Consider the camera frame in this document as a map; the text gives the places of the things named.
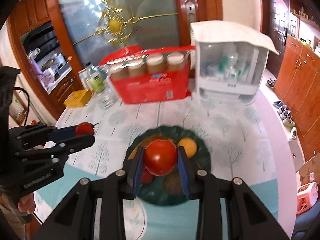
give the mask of plate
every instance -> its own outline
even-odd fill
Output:
[[[193,131],[185,130],[180,126],[160,126],[156,129],[147,130],[144,134],[135,138],[133,143],[129,146],[126,152],[124,160],[127,160],[134,148],[142,142],[145,138],[154,135],[154,134],[163,134],[167,138],[173,139],[175,145],[185,137],[192,138],[197,143],[197,152],[191,158],[196,161],[201,169],[211,172],[211,159],[210,153],[203,142]],[[155,176],[153,181],[150,184],[141,184],[138,197],[144,201],[157,205],[157,206],[174,206],[179,205],[187,201],[184,195],[171,195],[164,191],[163,180],[165,176],[157,177]]]

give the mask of table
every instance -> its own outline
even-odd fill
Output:
[[[206,143],[211,172],[222,179],[241,177],[291,237],[297,205],[292,155],[279,120],[261,91],[248,106],[219,101],[200,105],[193,96],[139,105],[125,105],[119,100],[102,110],[93,97],[84,108],[66,109],[56,126],[84,121],[99,123],[96,142],[69,156],[63,178],[37,191],[36,214],[41,219],[80,178],[104,178],[121,168],[126,149],[139,134],[162,124],[180,125],[193,130]],[[198,201],[173,207],[156,207],[140,199],[125,201],[127,239],[194,239],[197,211]],[[226,239],[225,223],[223,227]]]

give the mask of red fruit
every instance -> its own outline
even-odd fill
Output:
[[[142,171],[141,182],[144,184],[149,184],[150,182],[152,182],[152,180],[153,175],[144,167]]]
[[[91,134],[94,135],[94,125],[88,122],[82,122],[77,125],[75,135]]]
[[[144,165],[155,176],[167,175],[177,164],[177,147],[169,140],[154,140],[144,152]]]

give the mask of plastic stool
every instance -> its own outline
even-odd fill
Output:
[[[318,185],[316,182],[311,182],[298,187],[298,205],[297,214],[307,211],[312,208],[318,199]]]

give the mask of yellow box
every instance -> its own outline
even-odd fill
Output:
[[[92,92],[89,89],[83,89],[78,91],[73,91],[68,96],[64,105],[66,107],[84,107],[92,96]]]

